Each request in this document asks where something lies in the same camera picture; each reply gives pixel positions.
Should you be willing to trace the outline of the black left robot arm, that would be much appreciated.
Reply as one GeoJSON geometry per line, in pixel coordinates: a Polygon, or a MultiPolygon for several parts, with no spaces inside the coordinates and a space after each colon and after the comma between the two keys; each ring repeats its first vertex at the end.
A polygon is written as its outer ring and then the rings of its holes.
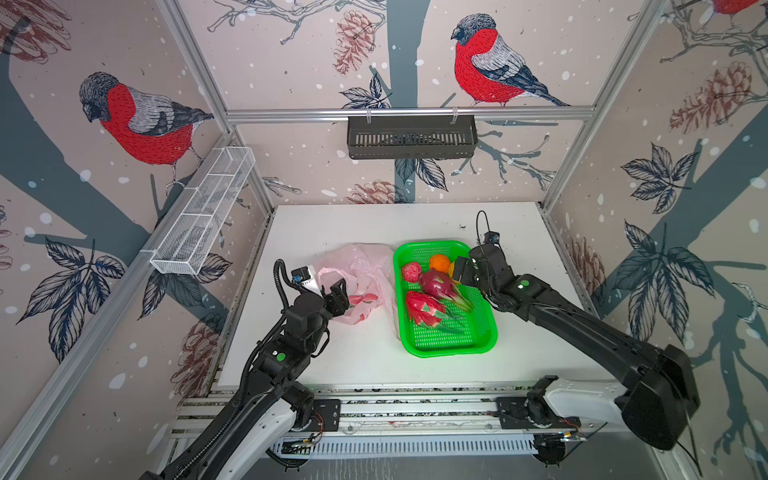
{"type": "Polygon", "coordinates": [[[306,460],[283,459],[272,450],[293,428],[313,419],[314,393],[298,382],[310,360],[322,353],[329,321],[350,307],[346,281],[328,293],[304,287],[294,303],[249,355],[237,391],[215,419],[161,472],[143,479],[241,479],[262,455],[298,470],[306,460]]]}

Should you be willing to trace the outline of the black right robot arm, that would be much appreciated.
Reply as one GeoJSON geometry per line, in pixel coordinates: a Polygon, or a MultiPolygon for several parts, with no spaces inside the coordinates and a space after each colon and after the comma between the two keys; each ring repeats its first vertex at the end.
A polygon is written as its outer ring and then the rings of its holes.
{"type": "Polygon", "coordinates": [[[635,339],[569,302],[538,277],[517,275],[503,250],[486,242],[455,261],[452,279],[478,289],[500,312],[560,337],[612,375],[606,384],[556,375],[540,378],[526,398],[538,425],[577,417],[627,427],[644,443],[669,451],[700,406],[689,356],[635,339]]]}

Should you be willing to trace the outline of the small red fruit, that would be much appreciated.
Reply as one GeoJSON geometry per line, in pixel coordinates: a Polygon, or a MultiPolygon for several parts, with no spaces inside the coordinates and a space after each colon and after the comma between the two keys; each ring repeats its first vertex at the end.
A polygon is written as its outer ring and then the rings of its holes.
{"type": "Polygon", "coordinates": [[[418,262],[409,262],[401,267],[402,278],[409,283],[418,283],[422,273],[422,266],[418,262]]]}

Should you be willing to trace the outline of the orange fruit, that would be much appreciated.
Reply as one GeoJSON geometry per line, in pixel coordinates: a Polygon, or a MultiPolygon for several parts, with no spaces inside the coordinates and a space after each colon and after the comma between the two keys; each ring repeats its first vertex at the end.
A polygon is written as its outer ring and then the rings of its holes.
{"type": "Polygon", "coordinates": [[[437,254],[433,255],[428,262],[430,270],[435,270],[444,274],[448,274],[451,270],[452,260],[446,255],[437,254]]]}

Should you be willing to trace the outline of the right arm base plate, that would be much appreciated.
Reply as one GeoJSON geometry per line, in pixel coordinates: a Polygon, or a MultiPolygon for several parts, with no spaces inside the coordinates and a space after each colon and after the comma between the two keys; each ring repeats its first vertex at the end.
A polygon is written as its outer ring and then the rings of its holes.
{"type": "Polygon", "coordinates": [[[581,428],[578,417],[557,416],[542,400],[528,397],[497,397],[497,418],[503,430],[581,428]]]}

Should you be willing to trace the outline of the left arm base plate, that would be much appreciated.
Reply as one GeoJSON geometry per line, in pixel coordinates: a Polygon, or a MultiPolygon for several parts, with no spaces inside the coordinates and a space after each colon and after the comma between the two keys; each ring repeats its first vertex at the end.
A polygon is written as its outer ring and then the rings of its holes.
{"type": "Polygon", "coordinates": [[[340,417],[339,399],[314,399],[299,407],[291,432],[337,432],[340,417]]]}

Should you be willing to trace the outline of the pink plastic bag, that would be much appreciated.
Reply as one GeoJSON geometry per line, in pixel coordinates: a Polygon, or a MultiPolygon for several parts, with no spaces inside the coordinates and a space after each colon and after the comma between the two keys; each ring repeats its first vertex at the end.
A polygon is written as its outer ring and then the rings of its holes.
{"type": "Polygon", "coordinates": [[[329,290],[339,280],[346,282],[350,306],[334,320],[356,325],[382,309],[395,320],[394,251],[383,244],[348,244],[314,264],[321,287],[329,290]]]}

